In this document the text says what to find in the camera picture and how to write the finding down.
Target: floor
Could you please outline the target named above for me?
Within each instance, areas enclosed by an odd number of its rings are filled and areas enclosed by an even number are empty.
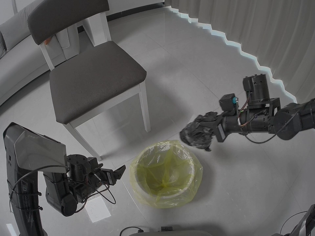
[[[157,231],[205,230],[213,236],[245,236],[279,233],[291,215],[314,203],[315,179],[310,174],[315,161],[311,151],[314,131],[299,133],[292,140],[274,138],[268,143],[250,143],[238,134],[224,143],[214,139],[212,151],[191,148],[203,165],[203,179],[192,202],[180,208],[154,209],[134,199],[129,183],[129,165],[145,147],[166,139],[179,139],[179,131],[192,116],[219,109],[219,98],[235,93],[245,102],[242,79],[260,74],[255,62],[239,49],[211,35],[197,22],[190,23],[169,8],[160,8],[109,22],[112,40],[147,71],[147,97],[151,132],[144,130],[137,95],[96,116],[79,127],[85,139],[103,156],[104,167],[127,167],[122,180],[111,188],[116,205],[106,202],[110,217],[92,223],[84,209],[63,217],[40,197],[41,219],[48,235],[111,236],[127,226]],[[81,51],[89,48],[80,33]],[[269,84],[271,97],[285,106],[292,99],[278,84]],[[14,121],[64,143],[67,154],[87,151],[55,121],[49,90],[49,73],[27,85],[0,107],[0,130]],[[262,141],[268,134],[253,134]],[[0,143],[1,157],[5,157]],[[0,233],[10,235],[6,224],[17,230],[9,212],[5,160],[1,161]],[[45,183],[39,174],[39,191]],[[283,233],[290,232],[301,214],[290,219]],[[130,229],[123,233],[136,233]]]

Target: white square on floor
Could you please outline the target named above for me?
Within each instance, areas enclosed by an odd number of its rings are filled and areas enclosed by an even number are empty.
[[[102,197],[87,201],[85,209],[93,223],[111,216]]]

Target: white chair frame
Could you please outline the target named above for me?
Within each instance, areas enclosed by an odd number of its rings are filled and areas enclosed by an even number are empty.
[[[108,28],[108,23],[106,20],[105,12],[96,14],[90,18],[83,20],[83,27],[89,36],[92,44],[94,46],[102,44],[106,41],[111,40],[111,35]],[[51,62],[49,54],[47,52],[46,46],[44,43],[40,44],[42,53],[45,57],[45,60],[50,68],[50,70],[54,69],[54,65]],[[63,124],[65,128],[70,132],[70,134],[93,156],[96,157],[98,161],[102,160],[101,156],[97,154],[97,152],[88,144],[88,142],[81,136],[81,134],[77,131],[76,127],[85,123],[86,121],[92,119],[98,114],[106,111],[107,109],[117,105],[118,103],[134,96],[135,94],[139,94],[142,116],[144,127],[147,132],[151,131],[150,119],[149,119],[149,110],[148,110],[148,101],[147,101],[147,91],[145,82],[141,82],[140,84],[134,86],[131,89],[121,93],[120,95],[111,98],[110,100],[100,104],[96,108],[90,110],[84,115],[78,117],[77,119],[71,121],[68,124]]]

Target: yellow plastic bag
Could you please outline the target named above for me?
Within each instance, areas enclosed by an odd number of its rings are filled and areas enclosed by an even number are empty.
[[[136,198],[156,208],[190,202],[202,179],[203,167],[178,140],[144,149],[130,165],[130,183]]]

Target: robotic arm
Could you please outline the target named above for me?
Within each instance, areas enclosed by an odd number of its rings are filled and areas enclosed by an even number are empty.
[[[38,205],[38,196],[41,193],[37,189],[37,171],[34,168],[47,166],[42,169],[47,186],[46,200],[64,216],[80,211],[77,211],[77,204],[85,204],[102,185],[107,186],[106,190],[115,185],[126,169],[125,165],[115,171],[103,169],[103,164],[98,164],[95,157],[67,156],[64,144],[13,122],[4,131],[3,139],[10,202],[20,236],[47,235],[40,219],[42,207]]]
[[[181,140],[190,146],[211,151],[212,136],[216,136],[217,141],[222,143],[231,133],[246,136],[253,132],[268,132],[289,140],[300,131],[315,128],[315,99],[303,104],[290,103],[281,108],[279,98],[269,97],[264,74],[245,77],[243,86],[247,101],[241,109],[238,109],[238,98],[234,93],[224,95],[219,100],[223,112],[220,115],[217,112],[199,115],[180,132]],[[314,227],[315,204],[310,206],[293,231],[285,236],[306,236]]]

